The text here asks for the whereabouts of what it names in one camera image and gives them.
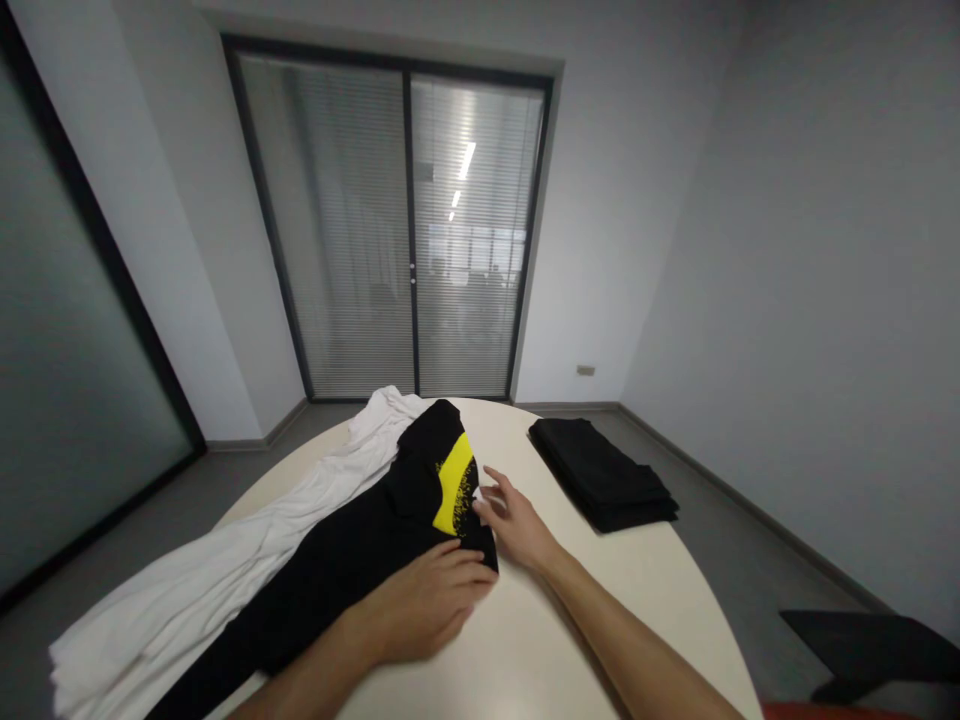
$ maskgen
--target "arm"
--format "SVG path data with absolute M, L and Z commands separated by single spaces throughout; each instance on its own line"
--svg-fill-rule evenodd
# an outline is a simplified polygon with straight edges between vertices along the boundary
M 498 487 L 483 488 L 488 501 L 474 503 L 474 510 L 496 532 L 497 544 L 557 594 L 634 718 L 742 720 L 686 660 L 560 546 L 506 475 L 484 470 Z
M 497 580 L 480 564 L 483 553 L 459 544 L 437 545 L 387 578 L 230 717 L 326 720 L 377 665 L 439 652 Z

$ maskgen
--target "black chair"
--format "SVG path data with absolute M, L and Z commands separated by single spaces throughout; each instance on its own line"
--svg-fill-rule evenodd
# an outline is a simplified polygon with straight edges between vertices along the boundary
M 784 610 L 807 647 L 833 673 L 811 701 L 850 705 L 894 680 L 960 684 L 960 649 L 900 615 Z

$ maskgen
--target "folded black clothing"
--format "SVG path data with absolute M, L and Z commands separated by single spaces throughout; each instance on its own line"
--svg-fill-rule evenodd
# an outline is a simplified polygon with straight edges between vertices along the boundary
M 530 440 L 560 486 L 600 532 L 677 519 L 657 474 L 637 465 L 587 420 L 538 420 Z
M 376 485 L 331 513 L 227 624 L 148 716 L 206 717 L 255 671 L 275 675 L 350 605 L 434 545 L 459 537 L 497 570 L 493 534 L 470 508 L 479 484 L 460 412 L 436 401 L 401 435 Z

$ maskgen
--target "door frame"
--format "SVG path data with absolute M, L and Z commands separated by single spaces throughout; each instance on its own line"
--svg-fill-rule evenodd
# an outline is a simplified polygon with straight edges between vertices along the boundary
M 459 65 L 456 63 L 436 62 L 432 60 L 419 60 L 412 57 L 399 55 L 380 55 L 369 52 L 358 52 L 353 50 L 342 50 L 338 48 L 310 45 L 307 43 L 289 42 L 286 40 L 273 40 L 262 37 L 248 35 L 236 35 L 233 33 L 222 33 L 220 40 L 223 44 L 223 53 L 227 61 L 227 70 L 230 74 L 230 83 L 233 86 L 233 95 L 237 103 L 237 112 L 240 116 L 240 124 L 243 128 L 243 136 L 247 146 L 247 155 L 250 160 L 250 167 L 253 171 L 253 178 L 257 186 L 257 195 L 260 198 L 260 208 L 263 212 L 263 220 L 267 229 L 267 237 L 270 240 L 270 248 L 273 252 L 274 266 L 277 269 L 277 277 L 280 280 L 280 291 L 283 297 L 283 306 L 287 313 L 287 321 L 290 324 L 290 334 L 293 337 L 293 346 L 297 355 L 297 364 L 300 367 L 300 377 L 303 380 L 303 388 L 307 400 L 311 403 L 356 403 L 365 402 L 367 398 L 315 398 L 313 384 L 307 370 L 307 357 L 303 345 L 303 338 L 300 333 L 300 327 L 297 322 L 296 311 L 293 305 L 293 293 L 290 287 L 290 279 L 287 275 L 286 265 L 283 260 L 283 248 L 280 245 L 279 234 L 277 232 L 276 217 L 273 212 L 273 204 L 270 201 L 270 192 L 267 186 L 266 171 L 263 165 L 262 155 L 260 153 L 257 141 L 256 131 L 253 125 L 253 115 L 250 109 L 249 99 L 247 98 L 246 86 L 243 83 L 243 75 L 240 69 L 241 53 L 256 54 L 261 57 L 270 57 L 277 60 L 300 61 L 307 63 L 322 63 L 325 65 L 346 65 L 351 67 L 365 67 L 377 70 L 392 70 L 400 72 L 403 80 L 403 123 L 404 123 L 404 145 L 406 157 L 407 174 L 407 222 L 408 235 L 410 242 L 410 264 L 415 266 L 411 268 L 410 278 L 416 279 L 416 214 L 414 207 L 414 188 L 413 188 L 413 126 L 411 121 L 411 92 L 410 78 L 413 74 L 434 75 L 456 80 L 467 80 L 488 85 L 499 85 L 503 87 L 529 88 L 543 91 L 543 110 L 540 120 L 540 131 L 537 138 L 537 157 L 533 169 L 533 179 L 530 185 L 530 198 L 527 205 L 527 225 L 526 242 L 523 248 L 523 265 L 520 268 L 520 279 L 517 290 L 517 308 L 514 317 L 513 330 L 510 337 L 510 354 L 507 365 L 507 381 L 504 387 L 503 395 L 482 397 L 482 400 L 508 401 L 510 399 L 510 388 L 513 385 L 513 376 L 516 370 L 517 345 L 520 339 L 520 324 L 523 308 L 524 296 L 527 292 L 527 279 L 529 277 L 528 266 L 530 264 L 530 249 L 533 247 L 533 230 L 536 219 L 537 199 L 540 197 L 540 183 L 543 174 L 543 159 L 547 149 L 547 132 L 550 120 L 551 103 L 553 100 L 553 77 L 549 75 L 535 75 L 530 73 L 511 72 L 508 70 L 496 70 L 492 68 L 480 68 L 470 65 Z M 414 367 L 414 392 L 420 394 L 420 341 L 419 341 L 419 322 L 417 318 L 417 285 L 411 283 L 410 302 L 412 315 L 413 332 L 413 367 Z
M 187 396 L 180 386 L 180 381 L 177 379 L 166 351 L 163 349 L 163 344 L 160 342 L 160 337 L 153 326 L 153 321 L 150 319 L 150 315 L 137 292 L 133 278 L 130 276 L 130 272 L 123 261 L 123 256 L 120 254 L 116 241 L 113 239 L 113 234 L 110 232 L 107 220 L 97 203 L 93 189 L 87 181 L 83 167 L 70 144 L 67 133 L 57 117 L 53 102 L 47 94 L 40 73 L 33 63 L 30 51 L 20 34 L 6 0 L 0 0 L 0 53 L 3 54 L 10 66 L 14 82 L 26 105 L 27 113 L 33 119 L 41 141 L 63 182 L 67 199 L 77 210 L 96 255 L 103 264 L 107 277 L 117 293 L 120 305 L 129 319 L 137 340 L 160 381 L 160 385 L 169 399 L 191 446 L 191 451 L 186 457 L 149 482 L 119 507 L 114 508 L 78 538 L 56 552 L 4 592 L 0 596 L 0 616 L 2 616 L 56 573 L 57 570 L 74 559 L 95 540 L 115 527 L 134 509 L 166 486 L 182 470 L 201 457 L 206 452 L 206 443 L 200 425 L 197 423 L 193 410 L 190 408 L 190 403 L 187 401 Z

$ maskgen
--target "glass door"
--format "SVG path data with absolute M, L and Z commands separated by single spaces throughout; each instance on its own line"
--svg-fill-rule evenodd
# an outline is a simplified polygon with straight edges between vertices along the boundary
M 420 390 L 505 397 L 543 90 L 412 78 Z
M 402 74 L 239 66 L 308 397 L 414 392 Z

